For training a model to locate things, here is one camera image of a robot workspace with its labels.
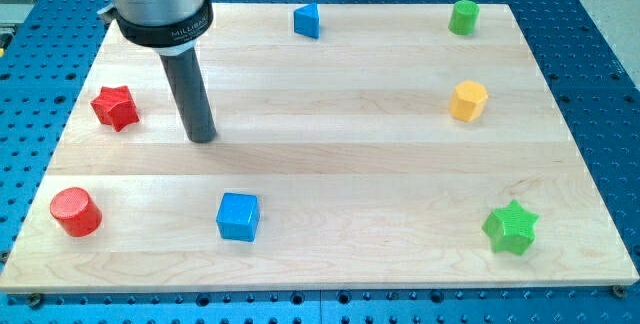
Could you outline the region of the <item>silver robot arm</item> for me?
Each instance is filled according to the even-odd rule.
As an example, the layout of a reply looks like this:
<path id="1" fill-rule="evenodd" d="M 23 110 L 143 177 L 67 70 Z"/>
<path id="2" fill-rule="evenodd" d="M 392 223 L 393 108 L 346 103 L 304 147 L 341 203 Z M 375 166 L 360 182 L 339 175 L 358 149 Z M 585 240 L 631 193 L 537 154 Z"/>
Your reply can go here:
<path id="1" fill-rule="evenodd" d="M 162 56 L 194 47 L 213 22 L 211 0 L 111 0 L 122 35 Z"/>

